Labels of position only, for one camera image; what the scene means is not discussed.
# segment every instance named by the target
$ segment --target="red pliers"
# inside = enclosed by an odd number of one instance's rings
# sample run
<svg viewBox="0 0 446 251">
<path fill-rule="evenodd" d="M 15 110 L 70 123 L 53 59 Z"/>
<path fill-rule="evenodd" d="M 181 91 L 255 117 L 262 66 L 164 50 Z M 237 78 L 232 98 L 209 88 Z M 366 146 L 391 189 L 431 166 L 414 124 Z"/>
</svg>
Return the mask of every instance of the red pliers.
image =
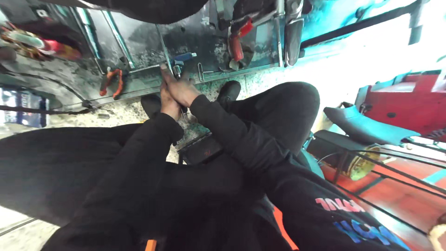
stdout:
<svg viewBox="0 0 446 251">
<path fill-rule="evenodd" d="M 110 67 L 107 68 L 107 74 L 104 77 L 104 80 L 102 81 L 101 87 L 99 89 L 99 95 L 104 96 L 107 94 L 107 87 L 110 86 L 112 80 L 115 76 L 118 77 L 118 89 L 113 94 L 113 99 L 118 100 L 119 95 L 121 94 L 124 84 L 125 84 L 125 78 L 128 75 L 128 63 L 126 63 L 126 59 L 124 57 L 119 59 L 119 63 L 117 64 L 116 68 L 112 70 Z"/>
</svg>

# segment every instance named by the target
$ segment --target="black shoe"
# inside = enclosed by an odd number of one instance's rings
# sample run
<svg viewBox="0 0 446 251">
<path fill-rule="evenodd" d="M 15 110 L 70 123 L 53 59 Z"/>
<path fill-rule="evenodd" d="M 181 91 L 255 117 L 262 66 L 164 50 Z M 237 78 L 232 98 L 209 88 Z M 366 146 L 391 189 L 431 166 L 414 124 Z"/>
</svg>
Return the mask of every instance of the black shoe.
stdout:
<svg viewBox="0 0 446 251">
<path fill-rule="evenodd" d="M 238 81 L 231 80 L 226 82 L 220 90 L 219 96 L 217 97 L 217 102 L 220 103 L 222 107 L 226 107 L 231 101 L 237 100 L 240 94 L 242 86 Z"/>
<path fill-rule="evenodd" d="M 156 93 L 144 95 L 141 97 L 141 105 L 147 116 L 153 119 L 161 111 L 161 98 Z"/>
</svg>

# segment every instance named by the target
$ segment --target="person's left hand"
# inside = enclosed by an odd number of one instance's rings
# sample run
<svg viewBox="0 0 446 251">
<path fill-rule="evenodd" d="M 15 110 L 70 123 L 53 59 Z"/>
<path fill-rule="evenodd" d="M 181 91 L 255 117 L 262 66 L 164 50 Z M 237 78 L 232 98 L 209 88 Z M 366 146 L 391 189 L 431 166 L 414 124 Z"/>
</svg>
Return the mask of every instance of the person's left hand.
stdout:
<svg viewBox="0 0 446 251">
<path fill-rule="evenodd" d="M 161 112 L 171 116 L 175 121 L 178 121 L 181 116 L 181 107 L 170 95 L 167 89 L 167 83 L 163 80 L 160 86 L 161 92 Z"/>
</svg>

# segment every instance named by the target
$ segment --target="orange-handled pliers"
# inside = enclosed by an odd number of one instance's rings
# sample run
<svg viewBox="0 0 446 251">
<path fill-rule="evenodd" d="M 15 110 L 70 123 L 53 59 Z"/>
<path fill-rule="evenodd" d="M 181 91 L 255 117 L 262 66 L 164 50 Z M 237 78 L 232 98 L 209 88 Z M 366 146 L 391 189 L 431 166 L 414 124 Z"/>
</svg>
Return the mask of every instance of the orange-handled pliers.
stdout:
<svg viewBox="0 0 446 251">
<path fill-rule="evenodd" d="M 113 99 L 117 100 L 119 94 L 121 94 L 123 88 L 124 88 L 124 78 L 126 76 L 126 74 L 128 73 L 127 68 L 126 68 L 126 64 L 125 59 L 120 59 L 120 63 L 118 64 L 117 68 L 115 70 L 111 70 L 111 68 L 107 68 L 107 74 L 104 77 L 104 80 L 101 84 L 101 87 L 99 89 L 99 95 L 104 96 L 107 94 L 107 87 L 110 86 L 110 83 L 112 82 L 113 78 L 115 76 L 118 76 L 118 89 L 116 90 L 116 92 L 113 94 Z"/>
</svg>

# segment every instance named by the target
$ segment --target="dirty hand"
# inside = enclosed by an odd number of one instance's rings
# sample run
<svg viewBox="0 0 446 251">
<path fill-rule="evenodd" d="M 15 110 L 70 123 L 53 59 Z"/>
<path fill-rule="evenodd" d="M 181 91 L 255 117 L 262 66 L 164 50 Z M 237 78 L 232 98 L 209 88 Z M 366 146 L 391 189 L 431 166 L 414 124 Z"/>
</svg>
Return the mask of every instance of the dirty hand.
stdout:
<svg viewBox="0 0 446 251">
<path fill-rule="evenodd" d="M 176 80 L 165 64 L 161 65 L 163 81 L 167 83 L 167 88 L 172 97 L 185 107 L 190 107 L 194 99 L 201 93 L 195 88 L 194 81 L 189 79 L 188 74 L 183 74 Z"/>
<path fill-rule="evenodd" d="M 160 93 L 161 93 L 161 112 L 171 116 L 175 121 L 178 121 L 178 119 L 180 119 L 181 116 L 181 107 L 179 103 L 177 103 L 169 93 L 165 81 L 161 83 Z"/>
</svg>

